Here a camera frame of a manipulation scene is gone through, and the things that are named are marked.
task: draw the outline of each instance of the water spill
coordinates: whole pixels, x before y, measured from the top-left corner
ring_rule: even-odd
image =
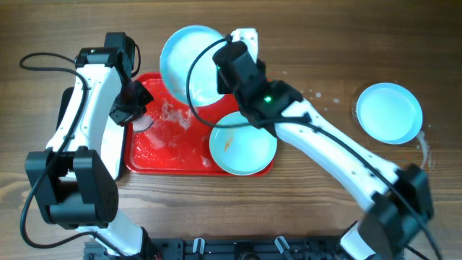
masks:
[[[423,131],[420,131],[417,134],[417,140],[419,140],[420,147],[422,148],[423,160],[422,160],[422,164],[420,165],[420,168],[423,169],[425,166],[425,163],[428,160],[430,146],[428,145],[428,142],[425,140],[425,133]]]
[[[150,130],[145,131],[144,135],[148,138],[149,144],[154,149],[161,149],[165,146],[165,142],[162,141],[156,134],[155,134],[155,127],[151,127]]]
[[[353,121],[359,124],[358,114],[356,112],[356,104],[357,103],[355,101],[352,102],[352,116],[353,116]]]
[[[174,148],[174,147],[177,147],[177,146],[178,146],[178,144],[176,142],[174,142],[174,141],[168,142],[168,147]]]
[[[210,163],[210,160],[205,158],[204,156],[201,156],[202,158],[202,165],[205,166],[205,167],[210,167],[212,166],[212,164]]]
[[[188,130],[191,126],[192,112],[188,110],[186,115],[183,115],[182,110],[173,109],[173,105],[169,103],[164,103],[162,105],[162,115],[160,116],[164,121],[178,122],[180,126]]]

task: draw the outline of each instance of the plate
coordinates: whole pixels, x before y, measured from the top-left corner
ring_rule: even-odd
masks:
[[[238,124],[248,120],[234,112],[218,124]],[[210,153],[218,166],[228,173],[247,176],[263,170],[276,154],[277,139],[265,129],[245,126],[235,129],[213,128],[209,140]]]
[[[166,42],[160,55],[160,74],[169,93],[180,102],[186,99],[186,77],[194,59],[213,42],[223,39],[214,29],[202,25],[191,25],[175,32]],[[212,60],[220,43],[207,51],[197,62],[191,74],[190,91],[193,105],[211,105],[223,95],[217,92],[217,68]]]
[[[423,123],[419,101],[404,87],[378,83],[368,87],[357,102],[361,127],[374,139],[387,144],[412,140]]]

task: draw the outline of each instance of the food residue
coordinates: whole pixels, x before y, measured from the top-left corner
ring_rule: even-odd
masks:
[[[228,140],[226,140],[226,142],[225,142],[225,152],[226,152],[226,150],[228,150],[228,148],[230,148],[230,145],[231,145],[233,140],[234,140],[234,137],[231,137]]]

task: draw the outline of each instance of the white bowl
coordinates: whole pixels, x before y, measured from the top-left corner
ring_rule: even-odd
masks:
[[[220,119],[219,124],[245,123],[239,112]],[[277,140],[265,129],[245,126],[235,129],[213,128],[209,140],[210,152],[218,166],[238,176],[263,170],[276,154]]]
[[[358,121],[374,139],[387,144],[412,140],[423,123],[419,101],[404,87],[378,83],[368,87],[356,106]]]
[[[186,77],[194,59],[213,42],[222,39],[216,30],[202,25],[191,25],[175,32],[166,42],[160,55],[160,74],[170,94],[180,102],[186,99]],[[212,60],[220,43],[207,51],[195,65],[189,83],[191,101],[195,106],[217,102],[223,95],[217,92],[217,68]]]

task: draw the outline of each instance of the wooden table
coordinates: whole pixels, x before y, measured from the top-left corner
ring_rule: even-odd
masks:
[[[168,37],[192,24],[222,33],[256,27],[269,77],[302,90],[345,134],[402,166],[422,162],[419,143],[375,141],[352,109],[359,92],[374,82],[397,82],[413,92],[431,151],[425,169],[436,218],[430,229],[447,259],[462,256],[460,2],[54,2],[6,0],[0,6],[0,259],[80,259],[86,240],[41,251],[19,236],[19,214],[30,190],[25,157],[43,150],[53,136],[61,93],[74,82],[64,73],[21,70],[19,59],[34,51],[74,57],[80,48],[102,46],[106,32],[124,31],[141,47],[141,72],[155,72]],[[52,58],[31,64],[66,65]],[[263,178],[127,173],[118,186],[120,208],[153,238],[338,235],[363,215],[336,180],[282,143],[274,169]],[[73,233],[45,225],[35,204],[28,223],[30,236],[41,243]],[[414,246],[434,258],[422,234]]]

